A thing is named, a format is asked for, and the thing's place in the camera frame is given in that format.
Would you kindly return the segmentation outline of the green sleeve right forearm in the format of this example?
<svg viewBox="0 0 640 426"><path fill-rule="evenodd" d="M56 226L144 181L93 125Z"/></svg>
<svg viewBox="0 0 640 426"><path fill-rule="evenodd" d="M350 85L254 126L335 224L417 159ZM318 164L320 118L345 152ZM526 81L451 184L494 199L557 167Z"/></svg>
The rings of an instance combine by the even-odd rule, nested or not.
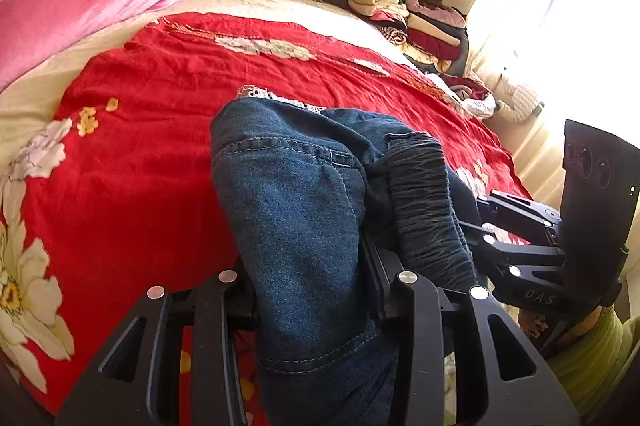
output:
<svg viewBox="0 0 640 426"><path fill-rule="evenodd" d="M623 323L604 308L594 328L548 360L582 420L600 412L639 352L639 318Z"/></svg>

